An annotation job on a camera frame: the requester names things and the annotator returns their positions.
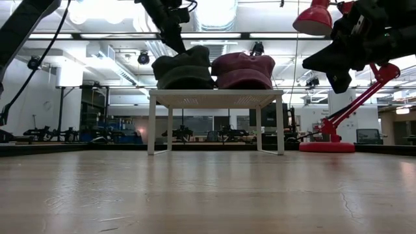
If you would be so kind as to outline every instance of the red hat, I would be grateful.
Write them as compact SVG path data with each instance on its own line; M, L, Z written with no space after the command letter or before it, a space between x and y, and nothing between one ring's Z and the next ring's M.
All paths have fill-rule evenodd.
M223 89L273 89L270 78L274 65L267 55L248 56L245 53L230 53L214 60L211 75Z

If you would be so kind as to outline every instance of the ceiling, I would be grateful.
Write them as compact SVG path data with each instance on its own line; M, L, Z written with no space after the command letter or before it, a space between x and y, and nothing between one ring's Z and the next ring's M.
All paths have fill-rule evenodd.
M137 27L135 27L135 20L140 17L143 18L143 9L140 5L134 4L133 0L117 1L109 6L106 6L104 2L110 2L112 0L99 0L99 5L92 12L87 12L90 18L88 18L82 24L76 24L71 20L71 17L66 19L66 22L62 28L62 33L137 33ZM225 0L198 0L208 1L212 4L211 8L220 9L223 1ZM286 0L283 8L280 7L280 1L267 1L267 0L239 0L236 13L234 27L231 29L235 32L242 33L295 33L296 31L292 27L292 23L295 20L299 12L305 10L311 1L291 1ZM0 25L9 17L10 12L19 4L19 1L0 1ZM61 15L64 12L67 1L62 1L61 7L44 18L39 26L37 26L35 33L53 33L56 31L58 24L61 20ZM198 9L198 14L203 12L204 9ZM335 6L330 6L329 11L332 15L333 21L339 19L341 14L338 12ZM106 20L108 15L121 16L123 20L117 24L111 24ZM191 15L191 22L183 24L184 32L195 31L195 14ZM147 24L149 31L156 31L151 23ZM185 46L190 48L195 42L199 40L191 39L184 40ZM234 43L233 45L227 45L226 53L249 51L253 46L255 40L232 40L227 42ZM40 49L46 48L48 41L36 41L31 40L25 44L25 49ZM108 68L105 64L94 62L88 57L85 48L88 45L88 41L77 40L59 40L55 42L53 48L61 49L71 56L75 57L80 63L85 66L86 72L84 79L97 80L102 84L108 85L124 85L120 81L120 77ZM128 72L134 75L141 85L155 86L156 80L153 78L153 70L151 63L154 62L155 57L152 52L149 52L151 62L147 65L139 65L137 62L138 55L141 50L151 50L148 44L143 40L102 40L99 41L101 47L106 48L111 46L116 52L116 61L124 66ZM270 55L275 61L276 66L273 71L275 85L278 86L292 86L293 81L295 85L304 86L305 81L311 76L310 73L303 77L303 74L308 70L303 69L302 61L307 56L320 51L322 48L329 45L329 40L265 40L263 45L265 47L265 53ZM414 56L393 61L397 63L400 68L406 69L416 65L416 58ZM322 86L329 86L326 76L323 73L314 73L314 76L319 77ZM389 83L391 86L399 85L400 83L409 82L413 79L416 80L416 70L412 69L406 72L405 76L398 78L396 81ZM367 86L374 80L374 76L369 69L356 73L355 85ZM385 90L381 93L391 94L394 90Z

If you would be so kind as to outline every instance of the table top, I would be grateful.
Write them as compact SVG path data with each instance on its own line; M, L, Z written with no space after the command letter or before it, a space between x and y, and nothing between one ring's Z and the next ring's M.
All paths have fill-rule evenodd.
M282 90L150 90L150 96L173 109L255 109L282 96Z

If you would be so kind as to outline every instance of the desk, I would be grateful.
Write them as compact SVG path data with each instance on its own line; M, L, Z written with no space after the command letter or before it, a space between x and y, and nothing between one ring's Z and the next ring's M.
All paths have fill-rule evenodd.
M262 149L261 109L276 100L278 155L285 152L282 90L150 90L148 155L172 150L174 109L255 109L257 117L257 150ZM168 109L168 149L155 152L156 102Z

